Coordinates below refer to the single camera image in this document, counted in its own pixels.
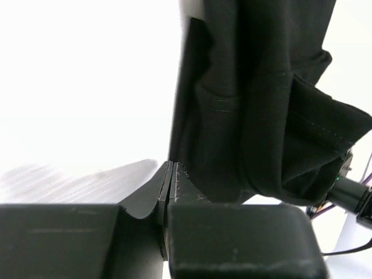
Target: white background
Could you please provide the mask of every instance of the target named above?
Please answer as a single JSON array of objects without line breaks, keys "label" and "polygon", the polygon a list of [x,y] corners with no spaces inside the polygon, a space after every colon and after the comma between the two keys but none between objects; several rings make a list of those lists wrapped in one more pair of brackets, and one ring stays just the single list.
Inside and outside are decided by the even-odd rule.
[{"label": "white background", "polygon": [[[199,1],[183,4],[202,15]],[[372,113],[370,5],[337,2],[324,43],[334,61],[319,88]],[[175,0],[0,1],[0,172],[39,163],[80,176],[166,160],[186,26]],[[372,134],[355,146],[350,178],[360,179],[371,148]],[[345,217],[334,210],[314,224],[324,251]],[[339,248],[370,238],[349,225]],[[329,266],[335,278],[364,278],[367,257]]]}]

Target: black fabric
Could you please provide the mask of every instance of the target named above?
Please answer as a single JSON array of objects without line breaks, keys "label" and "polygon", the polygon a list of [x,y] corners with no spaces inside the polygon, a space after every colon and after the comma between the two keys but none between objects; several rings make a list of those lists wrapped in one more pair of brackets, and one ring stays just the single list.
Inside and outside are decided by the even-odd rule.
[{"label": "black fabric", "polygon": [[314,87],[332,60],[322,44],[334,4],[206,0],[205,20],[191,19],[170,159],[211,201],[317,203],[372,128]]}]

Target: stitching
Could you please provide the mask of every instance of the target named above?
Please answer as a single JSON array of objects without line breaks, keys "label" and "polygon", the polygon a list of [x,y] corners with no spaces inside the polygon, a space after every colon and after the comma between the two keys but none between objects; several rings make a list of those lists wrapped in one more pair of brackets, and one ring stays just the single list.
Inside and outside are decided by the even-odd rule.
[{"label": "stitching", "polygon": [[337,133],[335,133],[335,132],[333,132],[333,131],[331,131],[331,130],[328,130],[328,129],[326,129],[326,128],[323,128],[323,127],[321,127],[321,126],[315,124],[314,122],[311,122],[310,120],[304,118],[303,116],[299,115],[299,114],[296,113],[296,112],[290,112],[290,113],[293,113],[293,114],[296,115],[297,117],[299,117],[299,118],[301,118],[302,120],[304,120],[304,121],[310,123],[311,125],[317,127],[318,129],[321,129],[322,131],[327,132],[327,133],[329,133],[329,134],[331,134],[331,135],[333,135],[333,136],[339,138],[339,139],[340,139],[341,141],[343,141],[343,142],[346,142],[346,143],[348,143],[348,144],[352,144],[352,145],[354,144],[354,142],[351,142],[351,141],[349,141],[349,140],[347,140],[347,139],[344,139],[342,136],[338,135]]}]

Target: black cylinder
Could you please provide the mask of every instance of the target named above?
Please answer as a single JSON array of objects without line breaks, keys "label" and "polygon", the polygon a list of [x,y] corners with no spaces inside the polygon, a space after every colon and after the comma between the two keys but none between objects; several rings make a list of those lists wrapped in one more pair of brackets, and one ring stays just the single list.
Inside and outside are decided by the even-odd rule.
[{"label": "black cylinder", "polygon": [[368,187],[347,179],[340,177],[328,194],[328,199],[333,204],[346,209],[347,211],[358,214],[358,204],[363,202],[364,193]]}]

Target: black garment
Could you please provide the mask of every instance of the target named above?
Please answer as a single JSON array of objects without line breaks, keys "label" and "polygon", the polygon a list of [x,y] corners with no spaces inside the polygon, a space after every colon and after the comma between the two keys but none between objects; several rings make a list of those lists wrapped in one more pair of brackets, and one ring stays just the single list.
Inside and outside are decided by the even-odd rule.
[{"label": "black garment", "polygon": [[322,200],[372,118],[314,86],[335,0],[205,0],[191,19],[170,159],[212,201]]}]

